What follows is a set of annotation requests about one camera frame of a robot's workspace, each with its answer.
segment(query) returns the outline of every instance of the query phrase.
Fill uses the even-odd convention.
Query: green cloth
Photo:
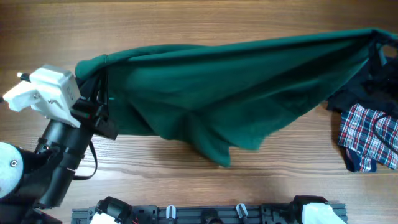
[[[109,115],[120,134],[192,144],[222,166],[229,146],[258,149],[307,113],[368,60],[383,30],[221,46],[156,45],[79,62],[78,78],[106,70]]]

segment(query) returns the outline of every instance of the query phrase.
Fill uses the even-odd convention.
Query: blue plaid fabric
[[[376,119],[382,115],[384,112],[365,109],[359,104],[341,114],[338,145],[351,151],[348,157],[357,167],[355,171],[375,171],[376,163],[374,161],[391,169],[397,168],[398,155],[373,133],[373,126],[376,125],[376,131],[380,137],[387,141],[393,149],[398,148],[397,121],[387,116],[376,123]]]

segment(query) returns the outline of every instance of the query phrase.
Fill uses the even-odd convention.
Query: wooden surface
[[[24,2],[30,4],[11,4]],[[398,32],[396,0],[41,2],[0,3],[0,93],[18,82],[17,72],[43,63],[73,70],[79,60],[145,45],[218,45],[361,27]],[[13,113],[6,104],[0,119],[0,141],[27,149],[34,149],[47,125],[37,113]],[[72,208],[109,195],[158,206],[283,203],[294,195],[322,195],[347,204],[349,223],[397,223],[397,173],[381,166],[376,174],[346,171],[335,144],[339,122],[338,114],[319,106],[267,138],[258,152],[231,149],[230,168],[177,141],[94,138],[97,174],[73,182],[62,206],[47,213],[67,223]],[[93,167],[87,155],[78,173]]]

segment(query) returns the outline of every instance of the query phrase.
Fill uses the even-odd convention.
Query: wood grain
[[[73,70],[83,59],[155,44],[218,45],[342,29],[398,32],[398,1],[8,1],[0,3],[0,93],[16,72],[43,63]],[[47,120],[0,105],[0,141],[33,149]],[[150,136],[94,138],[99,171],[73,182],[62,206],[47,213],[70,221],[72,208],[106,196],[132,205],[235,205],[322,195],[347,204],[350,223],[396,223],[398,175],[346,171],[335,144],[340,118],[321,105],[272,134],[258,152],[231,148],[218,167],[190,146]],[[94,168],[88,153],[78,170]]]

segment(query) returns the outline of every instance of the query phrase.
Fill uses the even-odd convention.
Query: black cable
[[[394,152],[397,156],[398,156],[398,151],[395,150],[389,142],[387,142],[385,139],[383,139],[380,134],[376,131],[376,124],[377,122],[379,122],[381,119],[386,118],[388,116],[387,113],[385,113],[384,115],[376,118],[374,125],[373,125],[373,133],[374,135],[376,135],[376,137],[378,138],[378,140],[380,140],[380,142],[382,142],[388,149],[390,149],[392,152]]]
[[[90,143],[89,143],[88,146],[90,147],[90,151],[91,151],[91,153],[92,153],[92,155],[93,155],[93,157],[94,157],[94,161],[95,161],[95,170],[94,170],[93,174],[91,174],[91,175],[89,175],[89,176],[78,176],[78,175],[76,175],[76,176],[73,178],[73,180],[88,180],[88,179],[90,179],[90,178],[92,178],[92,177],[94,176],[95,172],[97,172],[98,161],[97,161],[97,154],[95,153],[95,149],[94,149],[93,142],[90,141]]]

